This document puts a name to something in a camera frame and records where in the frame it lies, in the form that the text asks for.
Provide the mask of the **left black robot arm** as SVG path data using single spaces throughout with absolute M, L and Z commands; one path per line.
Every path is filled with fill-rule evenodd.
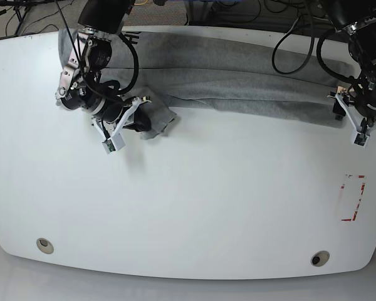
M 320 66 L 332 77 L 347 83 L 355 92 L 346 102 L 337 93 L 335 98 L 344 111 L 353 105 L 363 117 L 354 128 L 364 138 L 376 129 L 376 1 L 320 1 L 333 29 L 320 36 L 316 57 Z M 335 33 L 348 36 L 348 52 L 358 63 L 360 74 L 357 78 L 346 77 L 327 67 L 321 57 L 324 41 Z

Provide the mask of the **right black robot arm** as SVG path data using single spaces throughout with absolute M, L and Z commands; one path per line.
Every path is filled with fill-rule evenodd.
M 60 76 L 56 103 L 66 110 L 82 109 L 91 115 L 105 141 L 126 128 L 148 132 L 152 125 L 140 106 L 146 100 L 124 96 L 135 86 L 139 74 L 138 54 L 122 28 L 134 1 L 88 1 L 78 23 L 83 26 L 76 36 L 69 35 L 71 53 Z M 112 57 L 109 35 L 118 36 L 133 59 L 130 83 L 121 87 L 118 80 L 101 81 L 102 71 Z

